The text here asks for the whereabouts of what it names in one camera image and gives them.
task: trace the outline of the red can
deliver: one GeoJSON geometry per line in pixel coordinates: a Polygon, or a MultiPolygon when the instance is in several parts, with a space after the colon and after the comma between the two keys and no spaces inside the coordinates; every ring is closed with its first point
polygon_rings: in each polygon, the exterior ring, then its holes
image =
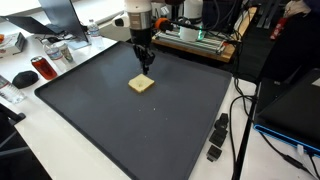
{"type": "Polygon", "coordinates": [[[31,63],[46,80],[51,80],[57,77],[57,72],[51,67],[45,58],[41,56],[34,57],[31,59],[31,63]]]}

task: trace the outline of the black mat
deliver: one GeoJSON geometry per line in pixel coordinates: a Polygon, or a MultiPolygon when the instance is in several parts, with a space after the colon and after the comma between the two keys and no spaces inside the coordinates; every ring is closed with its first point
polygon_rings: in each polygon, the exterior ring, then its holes
{"type": "Polygon", "coordinates": [[[142,71],[132,46],[117,43],[38,88],[36,95],[132,179],[188,179],[231,74],[155,53],[142,94],[128,82],[142,71]]]}

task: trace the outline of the gray mat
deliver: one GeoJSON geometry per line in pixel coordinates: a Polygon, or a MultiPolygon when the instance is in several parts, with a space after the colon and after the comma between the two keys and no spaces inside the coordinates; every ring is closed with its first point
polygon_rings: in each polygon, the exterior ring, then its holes
{"type": "Polygon", "coordinates": [[[132,179],[188,179],[231,74],[155,54],[148,74],[155,84],[142,94],[128,86],[142,72],[139,61],[119,42],[36,95],[132,179]]]}

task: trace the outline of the laptop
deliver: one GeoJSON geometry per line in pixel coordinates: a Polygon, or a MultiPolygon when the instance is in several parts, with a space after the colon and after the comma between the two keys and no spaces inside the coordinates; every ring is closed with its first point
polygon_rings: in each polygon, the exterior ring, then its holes
{"type": "Polygon", "coordinates": [[[57,35],[63,32],[58,26],[48,24],[43,25],[30,16],[0,16],[1,18],[19,26],[20,28],[33,34],[53,34],[57,35]]]}
{"type": "MultiPolygon", "coordinates": [[[[264,82],[260,84],[259,99],[279,93],[268,91],[264,82]]],[[[300,144],[307,152],[320,156],[320,70],[312,70],[257,112],[254,129],[294,147],[300,144]]]]}

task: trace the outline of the white box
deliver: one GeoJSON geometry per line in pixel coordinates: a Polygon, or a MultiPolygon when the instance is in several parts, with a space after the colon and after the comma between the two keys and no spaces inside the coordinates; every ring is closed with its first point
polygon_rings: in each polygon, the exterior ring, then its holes
{"type": "Polygon", "coordinates": [[[21,33],[5,35],[0,44],[0,58],[22,52],[24,42],[25,38],[21,33]]]}

